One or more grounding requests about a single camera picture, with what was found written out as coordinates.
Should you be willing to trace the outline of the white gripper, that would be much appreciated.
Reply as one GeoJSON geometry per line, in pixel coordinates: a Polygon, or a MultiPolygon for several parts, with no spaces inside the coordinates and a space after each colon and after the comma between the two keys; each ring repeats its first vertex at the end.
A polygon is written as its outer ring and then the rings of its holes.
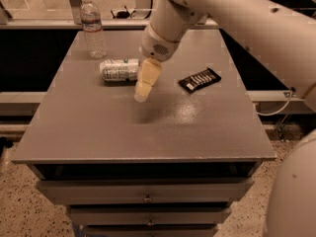
{"type": "Polygon", "coordinates": [[[155,30],[149,24],[141,38],[141,52],[146,58],[138,71],[134,99],[138,103],[147,100],[162,71],[161,62],[169,60],[177,50],[181,40],[181,29],[162,27],[155,30]]]}

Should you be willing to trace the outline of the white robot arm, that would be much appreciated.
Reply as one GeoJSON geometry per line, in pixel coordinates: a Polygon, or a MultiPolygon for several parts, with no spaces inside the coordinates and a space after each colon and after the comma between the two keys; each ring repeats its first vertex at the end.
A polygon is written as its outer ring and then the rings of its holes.
{"type": "MultiPolygon", "coordinates": [[[[209,16],[316,111],[316,23],[270,0],[157,0],[141,41],[143,102],[182,36],[209,16]]],[[[316,237],[316,133],[289,152],[271,191],[263,237],[316,237]]]]}

